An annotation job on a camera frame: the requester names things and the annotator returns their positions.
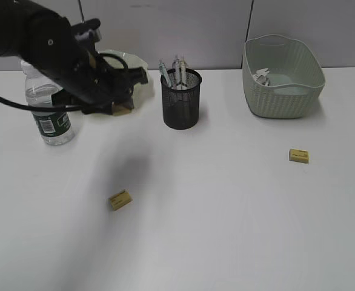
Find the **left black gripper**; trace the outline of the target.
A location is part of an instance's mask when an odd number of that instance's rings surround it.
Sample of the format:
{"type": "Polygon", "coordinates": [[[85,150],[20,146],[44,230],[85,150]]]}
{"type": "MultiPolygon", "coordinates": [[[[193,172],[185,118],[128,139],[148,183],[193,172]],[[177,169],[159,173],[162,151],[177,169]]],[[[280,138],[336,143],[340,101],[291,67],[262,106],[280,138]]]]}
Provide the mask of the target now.
{"type": "Polygon", "coordinates": [[[84,115],[133,110],[133,89],[146,84],[142,67],[128,68],[117,55],[98,53],[95,44],[78,42],[67,18],[41,7],[28,16],[21,57],[85,104],[84,115]]]}

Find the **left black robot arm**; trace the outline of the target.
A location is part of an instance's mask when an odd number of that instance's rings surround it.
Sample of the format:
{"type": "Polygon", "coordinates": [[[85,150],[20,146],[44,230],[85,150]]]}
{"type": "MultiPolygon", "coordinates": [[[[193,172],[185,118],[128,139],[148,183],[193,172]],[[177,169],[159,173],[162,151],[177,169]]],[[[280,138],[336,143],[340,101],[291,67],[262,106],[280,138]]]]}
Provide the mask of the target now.
{"type": "Polygon", "coordinates": [[[132,102],[136,84],[147,84],[143,67],[129,68],[122,57],[99,53],[101,22],[72,25],[33,1],[0,1],[0,58],[17,56],[61,86],[50,107],[23,105],[0,96],[0,103],[29,112],[113,114],[113,106],[132,102]]]}

